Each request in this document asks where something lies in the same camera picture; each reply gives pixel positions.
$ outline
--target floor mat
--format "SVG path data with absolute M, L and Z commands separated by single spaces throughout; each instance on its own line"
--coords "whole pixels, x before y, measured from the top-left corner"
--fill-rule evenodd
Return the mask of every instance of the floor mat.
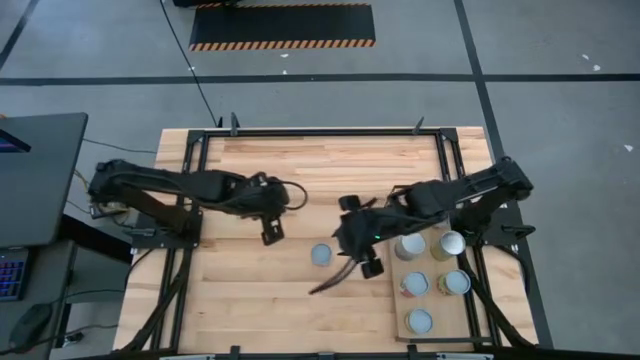
M 375 45 L 369 4 L 201 5 L 191 51 L 327 49 Z

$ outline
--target wooden tabletop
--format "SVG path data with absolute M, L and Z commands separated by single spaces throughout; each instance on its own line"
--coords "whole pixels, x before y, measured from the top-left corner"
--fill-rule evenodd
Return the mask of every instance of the wooden tabletop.
M 188 129 L 163 131 L 157 168 L 181 170 L 187 133 Z M 460 127 L 458 134 L 467 173 L 491 165 L 481 127 Z M 197 161 L 195 155 L 192 169 Z M 214 138 L 206 168 L 244 175 L 265 171 L 296 181 L 309 192 L 309 203 L 282 217 L 286 239 L 269 247 L 262 245 L 259 222 L 205 211 L 201 244 L 191 265 L 180 353 L 228 353 L 232 345 L 240 345 L 243 353 L 406 351 L 406 344 L 395 339 L 391 272 L 364 280 L 356 271 L 339 286 L 310 296 L 308 291 L 344 262 L 334 257 L 330 266 L 319 268 L 311 264 L 310 251 L 318 243 L 338 251 L 337 241 L 330 237 L 339 224 L 338 197 L 384 198 L 394 185 L 440 178 L 433 139 Z M 302 198 L 294 188 L 289 193 L 292 204 Z M 173 196 L 156 196 L 175 203 Z M 377 244 L 376 250 L 389 269 L 388 244 Z M 520 333 L 535 342 L 518 263 L 492 248 L 484 254 L 494 300 Z M 165 251 L 155 250 L 131 274 L 114 348 L 128 343 L 155 307 L 164 260 Z M 476 304 L 482 333 L 488 335 L 482 305 L 477 299 Z M 167 314 L 164 345 L 168 344 L 172 309 Z M 447 334 L 469 335 L 464 313 L 446 318 L 450 319 Z M 462 351 L 471 346 L 420 344 L 418 348 Z

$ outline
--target can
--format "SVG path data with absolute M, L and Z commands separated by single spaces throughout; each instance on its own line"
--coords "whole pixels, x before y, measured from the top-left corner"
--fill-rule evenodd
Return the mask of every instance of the can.
M 471 279 L 462 270 L 451 271 L 438 277 L 437 286 L 445 295 L 463 295 L 471 289 Z
M 429 288 L 429 278 L 421 272 L 409 273 L 400 283 L 400 293 L 409 298 L 422 296 L 429 292 Z
M 394 246 L 394 251 L 398 259 L 411 261 L 420 256 L 427 244 L 419 233 L 401 236 Z
M 331 264 L 331 248 L 327 244 L 317 244 L 311 249 L 311 262 L 316 266 Z
M 409 331 L 417 335 L 428 333 L 433 327 L 433 318 L 425 309 L 413 309 L 404 318 L 404 323 Z
M 466 246 L 464 236 L 457 231 L 447 231 L 431 245 L 431 255 L 438 261 L 447 261 L 461 254 Z

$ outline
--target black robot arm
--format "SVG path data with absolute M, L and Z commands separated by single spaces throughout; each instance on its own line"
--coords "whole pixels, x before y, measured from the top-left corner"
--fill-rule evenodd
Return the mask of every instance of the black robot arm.
M 183 195 L 206 209 L 260 219 L 265 245 L 284 237 L 280 215 L 288 209 L 289 196 L 283 181 L 263 172 L 251 177 L 220 170 L 181 174 L 112 160 L 98 164 L 89 186 L 92 202 L 124 203 L 175 234 L 196 226 L 182 206 L 163 204 L 146 191 Z
M 371 207 L 375 200 L 361 205 L 355 195 L 342 197 L 340 206 L 346 213 L 340 216 L 334 236 L 343 254 L 363 264 L 365 277 L 372 277 L 383 271 L 373 244 L 415 233 L 447 218 L 453 230 L 477 233 L 489 224 L 497 208 L 510 200 L 526 199 L 532 189 L 518 164 L 505 157 L 490 168 L 457 180 L 400 187 L 387 196 L 381 208 Z M 479 196 L 478 201 L 469 201 Z

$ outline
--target gray floor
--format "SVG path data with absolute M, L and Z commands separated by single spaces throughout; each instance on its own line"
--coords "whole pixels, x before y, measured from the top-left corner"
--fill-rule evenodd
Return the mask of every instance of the gray floor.
M 0 48 L 27 2 L 0 2 Z M 199 75 L 471 73 L 452 0 L 370 3 L 373 49 L 187 55 Z M 637 1 L 464 4 L 487 74 L 640 72 Z M 170 1 L 167 10 L 186 49 L 194 10 Z M 0 69 L 0 79 L 189 75 L 156 0 L 40 0 Z M 640 83 L 490 83 L 488 90 L 505 151 L 536 186 L 522 212 L 538 228 L 530 244 L 555 346 L 640 353 Z M 484 125 L 473 83 L 205 84 L 203 91 L 216 116 L 234 111 L 245 127 L 412 125 L 421 116 L 425 125 Z M 0 86 L 0 113 L 75 111 L 90 116 L 88 138 L 139 149 L 155 149 L 163 128 L 212 125 L 195 85 Z M 91 174 L 111 158 L 154 160 L 85 143 L 78 169 Z M 70 199 L 86 204 L 79 183 Z M 112 276 L 76 286 L 117 286 L 126 269 L 89 256 L 80 257 L 79 273 Z M 118 313 L 117 299 L 78 305 L 71 326 Z M 105 353 L 112 340 L 112 331 L 98 330 L 53 357 Z

